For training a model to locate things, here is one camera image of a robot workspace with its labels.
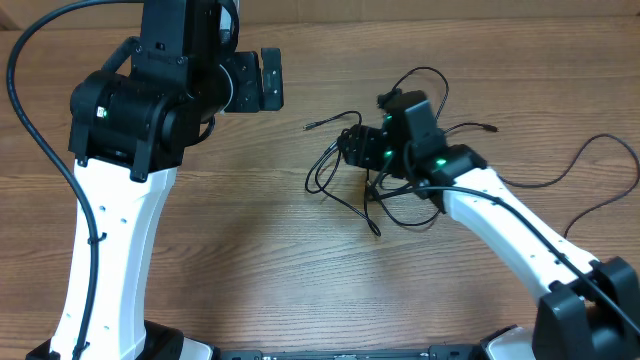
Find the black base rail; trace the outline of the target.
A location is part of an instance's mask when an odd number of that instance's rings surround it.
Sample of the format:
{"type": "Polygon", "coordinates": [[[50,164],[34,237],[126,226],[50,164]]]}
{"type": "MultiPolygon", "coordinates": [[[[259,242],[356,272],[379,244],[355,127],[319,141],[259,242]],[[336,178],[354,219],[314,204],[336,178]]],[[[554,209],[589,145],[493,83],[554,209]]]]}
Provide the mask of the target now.
{"type": "Polygon", "coordinates": [[[206,359],[206,360],[485,360],[480,345],[431,345],[426,349],[343,350],[262,352],[259,350],[221,350],[215,346],[198,344],[195,348],[183,345],[177,350],[162,351],[160,355],[141,355],[140,359],[206,359]]]}

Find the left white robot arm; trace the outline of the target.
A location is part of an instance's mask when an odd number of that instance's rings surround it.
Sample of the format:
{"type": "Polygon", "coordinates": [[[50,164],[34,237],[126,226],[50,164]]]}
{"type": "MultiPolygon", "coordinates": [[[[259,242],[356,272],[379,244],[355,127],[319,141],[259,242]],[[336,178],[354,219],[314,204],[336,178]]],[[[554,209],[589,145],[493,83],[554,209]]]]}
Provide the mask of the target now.
{"type": "Polygon", "coordinates": [[[188,147],[224,113],[283,107],[281,53],[241,52],[235,1],[147,1],[141,30],[73,91],[61,173],[77,201],[65,305],[33,359],[216,359],[219,350],[148,321],[159,219],[188,147]]]}

